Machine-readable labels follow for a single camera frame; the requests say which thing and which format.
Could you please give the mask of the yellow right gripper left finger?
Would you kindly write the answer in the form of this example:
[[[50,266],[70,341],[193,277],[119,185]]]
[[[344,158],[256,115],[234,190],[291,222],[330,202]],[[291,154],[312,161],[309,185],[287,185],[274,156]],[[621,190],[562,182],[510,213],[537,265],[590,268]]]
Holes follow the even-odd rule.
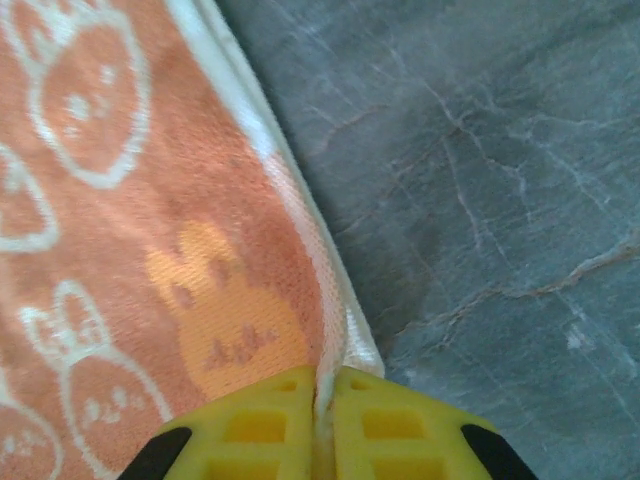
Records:
[[[121,479],[312,477],[315,371],[296,367],[166,423]]]

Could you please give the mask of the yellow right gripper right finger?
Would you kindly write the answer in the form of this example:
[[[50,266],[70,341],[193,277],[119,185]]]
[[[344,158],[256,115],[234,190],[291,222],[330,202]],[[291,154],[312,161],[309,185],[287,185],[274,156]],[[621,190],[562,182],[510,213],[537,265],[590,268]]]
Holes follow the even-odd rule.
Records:
[[[332,401],[336,479],[534,479],[487,420],[350,367]]]

